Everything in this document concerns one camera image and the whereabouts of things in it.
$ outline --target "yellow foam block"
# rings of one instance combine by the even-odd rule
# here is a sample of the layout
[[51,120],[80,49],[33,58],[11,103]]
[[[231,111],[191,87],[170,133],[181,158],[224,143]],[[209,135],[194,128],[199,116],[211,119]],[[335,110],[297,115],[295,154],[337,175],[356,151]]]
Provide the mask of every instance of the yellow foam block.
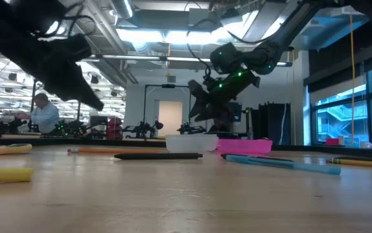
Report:
[[0,146],[0,155],[27,153],[32,149],[31,144],[13,144],[10,146]]
[[0,182],[30,182],[32,168],[0,168]]

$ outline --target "light blue shirt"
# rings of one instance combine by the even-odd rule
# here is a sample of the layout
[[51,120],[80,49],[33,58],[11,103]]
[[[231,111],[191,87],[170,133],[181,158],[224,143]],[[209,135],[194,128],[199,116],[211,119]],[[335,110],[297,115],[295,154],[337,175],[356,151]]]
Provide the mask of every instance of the light blue shirt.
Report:
[[50,133],[59,122],[58,108],[49,102],[43,109],[38,107],[34,109],[30,119],[39,126],[41,133]]

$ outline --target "table surface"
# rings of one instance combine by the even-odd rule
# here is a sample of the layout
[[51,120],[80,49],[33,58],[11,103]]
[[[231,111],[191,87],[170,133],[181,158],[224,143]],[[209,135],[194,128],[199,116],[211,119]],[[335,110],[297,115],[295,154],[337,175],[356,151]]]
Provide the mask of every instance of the table surface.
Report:
[[[372,168],[341,176],[192,161],[117,161],[70,146],[0,156],[35,169],[31,183],[0,184],[0,232],[372,232]],[[334,155],[276,151],[325,164]]]

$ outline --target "blue marker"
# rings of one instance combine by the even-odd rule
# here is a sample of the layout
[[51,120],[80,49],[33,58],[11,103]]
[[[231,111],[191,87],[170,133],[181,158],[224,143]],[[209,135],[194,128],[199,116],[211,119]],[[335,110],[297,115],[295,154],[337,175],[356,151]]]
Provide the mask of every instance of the blue marker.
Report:
[[247,157],[241,155],[226,155],[226,160],[231,162],[239,162],[243,164],[272,166],[275,168],[288,168],[294,170],[303,170],[308,172],[320,172],[331,175],[340,175],[342,172],[338,166],[322,166],[315,164],[305,164],[300,162],[290,162],[276,159],[260,159],[256,157]]

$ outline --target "pink tray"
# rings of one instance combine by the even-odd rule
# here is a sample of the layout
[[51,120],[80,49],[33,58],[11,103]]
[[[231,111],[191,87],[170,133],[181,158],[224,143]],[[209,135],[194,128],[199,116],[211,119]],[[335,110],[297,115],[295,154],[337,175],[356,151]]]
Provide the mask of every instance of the pink tray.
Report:
[[271,140],[238,140],[238,139],[219,139],[218,151],[222,153],[268,153],[271,151]]

